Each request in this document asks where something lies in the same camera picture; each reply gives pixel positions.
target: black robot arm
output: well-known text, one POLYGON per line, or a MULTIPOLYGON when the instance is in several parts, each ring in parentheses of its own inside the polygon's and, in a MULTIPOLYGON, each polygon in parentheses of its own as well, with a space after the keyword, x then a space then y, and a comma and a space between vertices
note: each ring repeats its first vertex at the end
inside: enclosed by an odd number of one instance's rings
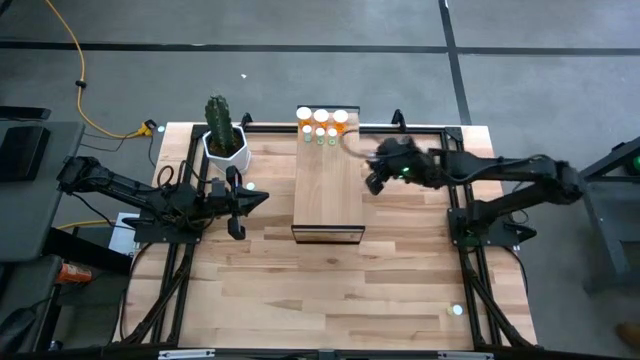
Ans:
POLYGON ((228 229, 236 240, 246 236, 238 217, 247 216, 269 197, 266 192, 243 188, 242 176, 234 166, 227 168, 226 173, 230 189, 223 180, 214 178, 207 181, 211 184, 209 194, 198 192, 191 184, 180 182, 180 178, 178 174, 178 183, 154 188, 110 171, 93 157, 78 156, 65 159, 57 180, 59 189, 67 194, 99 192, 144 210, 145 217, 125 219, 125 223, 137 229, 152 227, 167 234, 198 233, 215 218, 231 215, 228 229))
POLYGON ((467 185, 477 180, 533 182, 532 185, 491 201, 467 204, 459 219, 465 231, 482 232, 498 217, 540 203, 571 204, 582 196, 578 172, 564 161, 546 155, 524 159, 480 158, 464 151, 420 150, 411 137, 385 139, 375 159, 368 161, 372 173, 366 183, 372 194, 382 191, 390 178, 429 188, 467 185))

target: cactus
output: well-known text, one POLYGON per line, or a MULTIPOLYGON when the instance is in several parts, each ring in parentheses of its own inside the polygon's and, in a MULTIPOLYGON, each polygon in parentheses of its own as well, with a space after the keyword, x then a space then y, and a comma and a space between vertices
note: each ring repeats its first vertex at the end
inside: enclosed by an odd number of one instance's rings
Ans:
POLYGON ((231 125, 227 100, 221 95, 212 96, 204 108, 204 114, 211 130, 209 149, 217 156, 233 155, 240 141, 231 125))

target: white dot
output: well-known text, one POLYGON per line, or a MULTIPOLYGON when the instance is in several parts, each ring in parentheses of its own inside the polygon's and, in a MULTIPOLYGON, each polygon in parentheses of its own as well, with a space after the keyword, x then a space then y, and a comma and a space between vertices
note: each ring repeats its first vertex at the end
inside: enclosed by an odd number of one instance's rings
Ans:
POLYGON ((453 313, 455 315, 462 315, 462 306, 460 305, 453 305, 453 313))
POLYGON ((300 120, 307 120, 308 118, 311 117, 311 109, 309 109, 308 107, 301 107, 298 110, 296 110, 296 116, 298 117, 298 119, 300 120))
POLYGON ((348 118, 349 114, 347 114, 347 112, 344 110, 336 110, 336 112, 333 113, 333 119, 336 122, 346 122, 348 118))
POLYGON ((313 113, 313 118, 316 119, 317 122, 325 122, 329 120, 329 112, 325 109, 316 110, 313 113))

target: yellow cable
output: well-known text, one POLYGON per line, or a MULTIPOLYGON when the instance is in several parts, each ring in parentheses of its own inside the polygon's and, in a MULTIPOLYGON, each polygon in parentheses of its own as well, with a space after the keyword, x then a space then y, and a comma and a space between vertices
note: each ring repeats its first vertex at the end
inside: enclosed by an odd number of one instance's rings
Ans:
POLYGON ((80 222, 58 226, 56 229, 65 230, 65 229, 76 227, 76 226, 80 227, 80 226, 91 226, 91 225, 100 225, 100 224, 108 224, 108 223, 107 223, 107 220, 80 221, 80 222))
MULTIPOLYGON (((73 31, 71 30, 71 28, 69 27, 69 25, 67 24, 66 21, 64 21, 64 19, 62 18, 62 15, 60 15, 60 13, 58 12, 58 10, 55 8, 55 6, 53 6, 53 4, 51 3, 51 1, 49 0, 44 0, 47 5, 49 5, 49 7, 51 8, 51 10, 53 11, 54 14, 56 14, 56 16, 58 17, 58 19, 60 20, 60 22, 62 23, 62 25, 64 25, 65 29, 67 29, 67 32, 69 33, 69 35, 71 36, 71 39, 73 40, 73 43, 76 44, 76 49, 78 49, 78 54, 80 55, 80 64, 82 65, 81 67, 81 72, 80 72, 80 81, 84 82, 84 76, 85 76, 85 62, 84 62, 84 54, 82 53, 82 49, 80 48, 80 44, 78 43, 78 39, 76 39, 75 34, 73 33, 73 31)), ((84 118, 84 120, 91 125, 92 127, 94 127, 96 130, 100 131, 101 133, 111 136, 112 138, 116 138, 116 139, 130 139, 130 138, 134 138, 134 137, 138 137, 138 136, 143 136, 144 135, 144 130, 143 129, 139 129, 136 133, 134 133, 133 135, 118 135, 118 134, 113 134, 105 129, 103 129, 102 127, 98 126, 96 123, 94 123, 93 121, 91 121, 91 119, 89 119, 89 117, 87 115, 85 115, 84 111, 82 111, 82 91, 84 89, 81 86, 78 86, 78 100, 76 102, 76 106, 78 108, 78 112, 80 113, 80 116, 82 116, 82 118, 84 118)))

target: concrete floor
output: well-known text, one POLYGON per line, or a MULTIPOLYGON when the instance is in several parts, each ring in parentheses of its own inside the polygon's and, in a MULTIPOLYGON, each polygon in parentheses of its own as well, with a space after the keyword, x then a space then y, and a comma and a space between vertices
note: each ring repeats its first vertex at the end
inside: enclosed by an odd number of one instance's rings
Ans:
MULTIPOLYGON (((445 45, 437 0, 56 0, 81 41, 207 44, 445 45)), ((640 47, 634 0, 449 0, 458 46, 640 47)), ((0 18, 0 40, 68 41, 43 2, 15 1, 0 18)), ((152 118, 202 120, 212 92, 232 114, 287 121, 303 103, 360 105, 363 121, 460 124, 447 55, 87 52, 85 111, 126 133, 152 118)), ((583 168, 640 135, 640 57, 461 56, 473 124, 490 126, 497 154, 546 153, 583 168)), ((75 110, 74 51, 0 50, 0 104, 43 106, 51 120, 81 121, 75 110)), ((85 138, 88 144, 116 142, 85 138)), ((160 136, 153 147, 156 156, 160 136)), ((107 167, 151 179, 148 141, 118 153, 81 148, 107 167)), ((132 209, 87 196, 114 217, 132 209)), ((595 247, 582 203, 530 211, 539 231, 522 258, 540 345, 637 357, 613 333, 640 321, 638 294, 588 296, 582 281, 595 247)), ((56 224, 95 216, 65 197, 56 224)))

